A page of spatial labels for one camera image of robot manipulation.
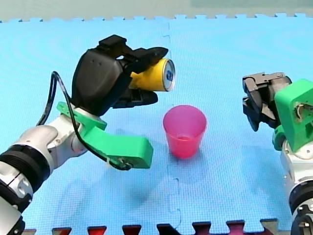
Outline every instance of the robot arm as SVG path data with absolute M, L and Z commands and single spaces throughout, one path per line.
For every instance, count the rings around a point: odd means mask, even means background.
M 294 83 L 283 73 L 243 78 L 244 114 L 254 131 L 259 123 L 275 129 L 272 143 L 281 152 L 285 187 L 293 215 L 291 235 L 313 234 L 313 82 Z
M 163 47 L 132 50 L 126 39 L 112 35 L 100 41 L 96 48 L 87 50 L 79 60 L 71 98 L 58 73 L 52 73 L 43 116 L 35 127 L 26 130 L 0 154 L 0 235 L 22 234 L 25 228 L 22 212 L 53 170 L 70 158 L 90 151 L 118 170 L 150 167 L 153 148 L 149 141 L 106 133 L 107 124 L 100 117 L 110 107 L 156 103 L 157 95 L 153 91 L 159 87 L 156 84 L 166 81 L 165 74 L 171 73 L 171 80 L 175 76 L 173 63 L 163 59 L 167 52 Z M 144 74 L 146 71 L 150 71 L 149 76 Z M 140 79 L 146 79 L 142 84 L 151 83 L 151 89 L 141 89 Z M 57 83 L 66 102 L 59 102 L 60 115 L 45 124 Z

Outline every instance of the silver robot arm segment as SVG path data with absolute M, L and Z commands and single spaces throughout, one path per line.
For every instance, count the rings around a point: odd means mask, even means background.
M 73 109 L 99 119 L 80 108 Z M 22 234 L 22 212 L 34 193 L 53 170 L 86 151 L 75 135 L 71 119 L 61 114 L 49 124 L 28 129 L 0 154 L 0 235 Z

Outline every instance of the interlocking foam tile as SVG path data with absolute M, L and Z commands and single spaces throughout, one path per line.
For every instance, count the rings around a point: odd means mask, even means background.
M 198 155 L 168 166 L 179 182 L 172 203 L 181 212 L 181 234 L 193 234 L 192 223 L 205 221 L 211 234 L 228 233 L 226 222 L 233 220 L 243 220 L 247 233 L 263 231 L 260 220 L 271 218 L 280 230 L 290 229 L 273 130 L 263 124 L 252 131 L 243 114 L 242 77 L 282 71 L 293 81 L 313 80 L 312 28 L 313 18 L 301 14 L 170 20 L 178 77 L 171 102 L 198 107 L 209 123 Z
M 0 23 L 0 141 L 4 151 L 40 118 L 56 70 L 71 92 L 71 79 L 81 55 L 112 34 L 128 39 L 132 48 L 169 47 L 168 22 L 163 19 L 125 21 L 95 19 L 69 22 L 32 19 Z M 169 162 L 161 117 L 170 97 L 150 107 L 110 110 L 103 119 L 107 131 L 147 136 L 155 147 L 151 170 L 120 172 L 87 153 L 69 160 L 35 194 L 23 213 L 27 229 L 36 235 L 53 228 L 70 227 L 73 235 L 87 234 L 87 227 L 107 226 L 106 235 L 123 234 L 123 225 L 140 224 L 142 234 L 157 234 L 158 223 L 176 227 L 180 213 L 170 210 L 169 197 L 176 190 L 166 165 Z M 64 101 L 58 90 L 55 102 Z M 54 108 L 49 121 L 56 118 Z
M 3 151 L 41 116 L 50 73 L 58 71 L 70 92 L 80 56 L 102 38 L 118 34 L 131 47 L 168 47 L 177 68 L 175 90 L 159 93 L 157 104 L 103 116 L 110 133 L 150 139 L 152 168 L 119 172 L 88 153 L 69 160 L 36 193 L 24 213 L 27 228 L 46 235 L 70 227 L 70 234 L 80 235 L 87 227 L 106 226 L 106 235 L 119 235 L 123 225 L 139 224 L 141 235 L 151 235 L 162 223 L 187 235 L 194 233 L 194 222 L 209 221 L 210 233 L 221 234 L 229 232 L 227 221 L 240 220 L 250 233 L 264 230 L 261 219 L 275 218 L 280 230 L 288 230 L 291 216 L 273 130 L 250 128 L 242 113 L 242 77 L 283 71 L 292 80 L 312 79 L 312 28 L 313 20 L 300 14 L 1 23 Z M 64 100 L 61 92 L 58 100 Z M 184 162 L 168 154 L 162 129 L 164 114 L 179 104 L 200 108 L 209 124 L 199 153 Z M 54 109 L 49 120 L 57 115 Z

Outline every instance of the green plastic mount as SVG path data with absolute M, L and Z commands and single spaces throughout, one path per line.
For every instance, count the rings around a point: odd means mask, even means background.
M 313 105 L 313 82 L 306 79 L 291 83 L 275 95 L 275 103 L 281 126 L 275 129 L 273 144 L 281 150 L 286 139 L 293 152 L 313 140 L 313 113 L 303 110 L 301 120 L 296 116 L 295 108 L 299 104 Z
M 70 117 L 67 104 L 59 102 L 57 109 Z M 120 159 L 133 168 L 148 169 L 151 166 L 153 148 L 144 137 L 111 135 L 105 131 L 104 121 L 91 119 L 73 110 L 75 120 L 82 124 L 81 138 L 97 153 L 115 165 L 123 165 Z

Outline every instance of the yellow can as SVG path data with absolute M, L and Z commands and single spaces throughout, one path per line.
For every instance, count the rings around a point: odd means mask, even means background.
M 170 59 L 161 59 L 146 71 L 137 74 L 132 72 L 131 89 L 143 89 L 154 92 L 169 92 L 175 85 L 175 66 Z

